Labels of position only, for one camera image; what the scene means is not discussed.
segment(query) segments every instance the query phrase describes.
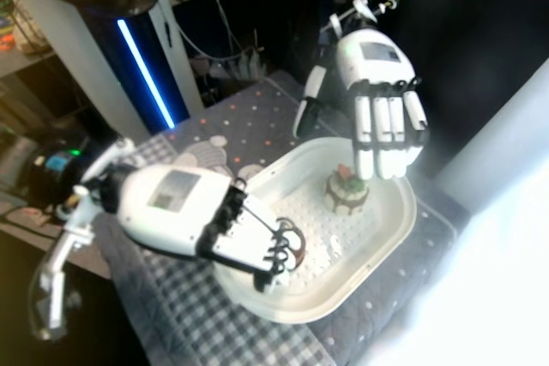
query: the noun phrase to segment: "perforated basket bottom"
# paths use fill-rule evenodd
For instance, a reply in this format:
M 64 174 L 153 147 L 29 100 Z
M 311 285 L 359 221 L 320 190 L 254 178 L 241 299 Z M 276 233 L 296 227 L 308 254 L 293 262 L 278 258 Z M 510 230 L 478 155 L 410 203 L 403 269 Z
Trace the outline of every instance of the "perforated basket bottom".
M 375 190 L 370 190 L 362 213 L 337 216 L 331 212 L 323 201 L 328 176 L 314 174 L 270 205 L 277 216 L 290 218 L 305 234 L 305 258 L 287 286 L 291 294 L 305 292 L 309 282 L 323 276 L 342 256 L 357 253 L 380 227 Z

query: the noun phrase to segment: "white tray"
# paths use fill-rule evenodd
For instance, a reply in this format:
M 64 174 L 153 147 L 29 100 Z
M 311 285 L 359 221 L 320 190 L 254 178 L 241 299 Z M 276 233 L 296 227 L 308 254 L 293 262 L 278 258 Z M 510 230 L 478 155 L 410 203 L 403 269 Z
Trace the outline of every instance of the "white tray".
M 353 165 L 351 141 L 324 137 L 297 147 L 248 182 L 250 193 L 303 231 L 306 254 L 289 286 L 270 295 L 254 289 L 250 274 L 215 264 L 215 277 L 235 303 L 270 321 L 314 321 L 337 309 L 406 239 L 416 217 L 408 180 L 374 179 L 362 213 L 336 216 L 323 194 L 339 163 Z

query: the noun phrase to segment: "dark floor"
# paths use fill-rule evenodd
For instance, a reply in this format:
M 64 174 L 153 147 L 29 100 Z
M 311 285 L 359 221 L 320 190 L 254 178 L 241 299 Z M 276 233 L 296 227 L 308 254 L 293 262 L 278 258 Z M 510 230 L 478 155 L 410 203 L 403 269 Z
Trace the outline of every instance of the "dark floor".
M 55 343 L 30 333 L 27 288 L 43 252 L 0 232 L 0 365 L 148 365 L 111 282 L 67 265 L 82 307 L 67 316 L 69 333 Z

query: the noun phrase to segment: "blue light strip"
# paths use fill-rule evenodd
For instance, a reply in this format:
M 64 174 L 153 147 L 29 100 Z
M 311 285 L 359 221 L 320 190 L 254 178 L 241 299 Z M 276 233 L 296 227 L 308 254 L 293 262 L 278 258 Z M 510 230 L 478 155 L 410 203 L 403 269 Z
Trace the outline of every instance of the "blue light strip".
M 134 41 L 134 38 L 131 37 L 131 33 L 130 33 L 130 30 L 128 29 L 128 25 L 126 25 L 126 22 L 122 19 L 119 19 L 117 21 L 117 24 L 118 24 L 118 28 L 120 29 L 120 32 L 122 32 L 122 35 L 124 36 L 124 39 L 126 39 L 126 43 L 128 44 L 128 47 L 131 50 L 131 54 L 134 56 L 134 59 L 136 60 L 137 66 L 139 66 L 139 70 L 141 71 L 141 74 L 143 75 L 143 79 L 145 79 L 145 82 L 148 85 L 148 89 L 150 90 L 154 100 L 156 101 L 156 105 L 160 109 L 160 112 L 162 113 L 164 120 L 166 120 L 166 124 L 168 125 L 168 128 L 173 129 L 175 127 L 175 124 L 173 123 L 172 116 L 170 115 L 170 112 L 166 108 L 166 105 L 164 104 L 164 100 L 162 100 L 162 96 L 160 96 L 160 92 L 156 88 L 156 85 L 154 84 L 151 74 L 148 72 L 145 62 L 143 62 L 141 53 L 139 52 L 139 49 L 137 49 L 136 42 Z

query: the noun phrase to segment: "robotic hand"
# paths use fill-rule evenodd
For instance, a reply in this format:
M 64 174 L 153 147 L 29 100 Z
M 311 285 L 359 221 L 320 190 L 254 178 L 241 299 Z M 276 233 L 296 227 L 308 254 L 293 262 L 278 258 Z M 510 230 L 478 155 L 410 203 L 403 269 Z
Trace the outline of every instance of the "robotic hand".
M 175 165 L 140 170 L 115 161 L 134 150 L 130 140 L 113 145 L 86 171 L 57 216 L 67 219 L 63 234 L 40 265 L 36 304 L 45 327 L 39 339 L 64 333 L 63 264 L 73 249 L 94 240 L 92 221 L 115 213 L 126 234 L 146 248 L 178 256 L 202 257 L 253 274 L 259 292 L 271 292 L 289 280 L 305 256 L 305 237 L 286 218 L 244 192 L 245 182 L 212 171 Z
M 324 102 L 343 111 L 352 122 L 355 168 L 363 180 L 374 175 L 403 177 L 429 133 L 412 64 L 389 37 L 370 26 L 387 8 L 394 9 L 395 1 L 381 3 L 372 12 L 367 0 L 354 0 L 343 15 L 330 16 L 321 32 L 333 29 L 337 38 L 336 84 L 342 92 L 329 102 L 333 91 L 327 90 L 326 80 L 334 53 L 326 51 L 326 64 L 317 65 L 309 75 L 293 126 L 296 137 L 309 134 Z M 346 19 L 354 19 L 359 28 L 344 34 L 341 22 Z

